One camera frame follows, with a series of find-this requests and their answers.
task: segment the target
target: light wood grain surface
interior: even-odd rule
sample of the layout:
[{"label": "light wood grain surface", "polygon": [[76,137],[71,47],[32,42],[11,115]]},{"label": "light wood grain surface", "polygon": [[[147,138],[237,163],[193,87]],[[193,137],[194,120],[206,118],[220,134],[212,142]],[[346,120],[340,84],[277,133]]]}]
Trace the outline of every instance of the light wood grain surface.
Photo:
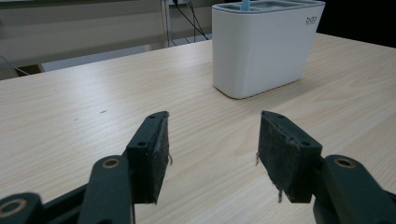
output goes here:
[{"label": "light wood grain surface", "polygon": [[262,110],[396,192],[396,49],[317,35],[303,78],[244,100],[211,76],[206,41],[0,81],[0,198],[33,191],[45,203],[85,184],[162,110],[174,164],[158,204],[136,206],[137,223],[315,223],[312,203],[277,203],[255,166]]}]

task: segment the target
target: blue object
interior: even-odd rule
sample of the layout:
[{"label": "blue object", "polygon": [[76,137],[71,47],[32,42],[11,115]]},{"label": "blue object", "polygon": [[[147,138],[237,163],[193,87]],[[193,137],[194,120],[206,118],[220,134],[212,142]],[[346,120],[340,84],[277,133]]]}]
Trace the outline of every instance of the blue object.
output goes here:
[{"label": "blue object", "polygon": [[250,11],[250,0],[242,0],[241,11]]}]

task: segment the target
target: white plastic box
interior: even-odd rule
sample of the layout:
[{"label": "white plastic box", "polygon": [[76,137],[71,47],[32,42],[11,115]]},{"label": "white plastic box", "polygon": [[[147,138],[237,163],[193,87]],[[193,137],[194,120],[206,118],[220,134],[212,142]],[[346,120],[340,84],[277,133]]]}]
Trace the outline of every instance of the white plastic box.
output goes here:
[{"label": "white plastic box", "polygon": [[242,99],[303,75],[324,2],[252,1],[212,7],[213,85]]}]

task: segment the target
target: screw hole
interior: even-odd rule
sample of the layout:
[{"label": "screw hole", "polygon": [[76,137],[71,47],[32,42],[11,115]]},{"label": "screw hole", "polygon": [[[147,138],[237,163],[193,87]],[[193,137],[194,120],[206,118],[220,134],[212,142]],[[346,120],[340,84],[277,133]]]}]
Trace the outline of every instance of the screw hole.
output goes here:
[{"label": "screw hole", "polygon": [[311,144],[309,142],[305,142],[305,141],[301,142],[301,145],[306,146],[306,147],[311,146]]},{"label": "screw hole", "polygon": [[0,217],[9,217],[20,212],[27,202],[24,199],[15,199],[0,205]]},{"label": "screw hole", "polygon": [[350,161],[348,159],[344,159],[344,158],[337,158],[337,159],[334,160],[334,162],[337,165],[339,165],[339,166],[342,166],[342,167],[345,167],[345,168],[349,168],[349,169],[352,169],[352,168],[356,167],[355,162]]},{"label": "screw hole", "polygon": [[145,142],[139,142],[139,143],[137,143],[137,145],[138,145],[139,147],[145,147],[146,144],[147,144],[147,143],[145,143]]},{"label": "screw hole", "polygon": [[113,222],[110,219],[105,219],[102,221],[99,221],[97,224],[112,224]]}]

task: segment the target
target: wire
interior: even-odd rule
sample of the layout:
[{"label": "wire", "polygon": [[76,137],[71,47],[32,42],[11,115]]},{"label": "wire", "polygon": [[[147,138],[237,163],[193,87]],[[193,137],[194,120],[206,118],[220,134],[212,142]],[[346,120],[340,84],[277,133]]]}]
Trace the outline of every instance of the wire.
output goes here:
[{"label": "wire", "polygon": [[22,72],[22,73],[24,73],[26,76],[30,76],[29,73],[27,73],[27,72],[25,72],[25,71],[23,71],[23,70],[17,68],[16,66],[12,65],[12,63],[10,63],[10,62],[9,62],[5,57],[3,57],[2,55],[0,55],[0,58],[2,58],[11,68],[13,68],[13,69],[15,69],[15,70],[18,70],[18,71],[20,71],[20,72]]},{"label": "wire", "polygon": [[194,17],[194,20],[197,21],[201,32],[204,34],[204,30],[202,29],[201,24],[199,23],[197,17],[195,16],[195,11],[194,11],[194,6],[192,5],[192,1],[191,0],[187,0],[187,2],[189,3],[189,6],[190,6],[190,9],[191,9],[191,12],[192,12],[192,16]]},{"label": "wire", "polygon": [[167,7],[165,9],[165,22],[166,22],[166,39],[168,40],[168,48],[169,48],[170,43],[169,43],[169,27],[168,27],[168,12],[167,12],[169,10],[169,7],[166,5],[166,0],[163,0],[163,3]]},{"label": "wire", "polygon": [[[192,12],[192,20],[193,20],[193,22],[194,22],[194,27],[196,27],[196,26],[195,26],[195,12],[194,12],[194,6],[192,5],[192,2],[190,2],[189,0],[187,1],[187,3],[189,3],[189,7],[190,7],[191,12]],[[194,43],[196,42],[196,36],[197,36],[196,30],[194,29]]]},{"label": "wire", "polygon": [[178,5],[175,5],[175,6],[176,6],[177,10],[181,13],[181,15],[183,15],[184,18],[186,18],[186,20],[194,27],[194,29],[197,30],[206,40],[208,40],[209,38],[207,38],[203,32],[201,32],[196,26],[194,26],[194,24],[190,21],[190,19],[180,10]]}]

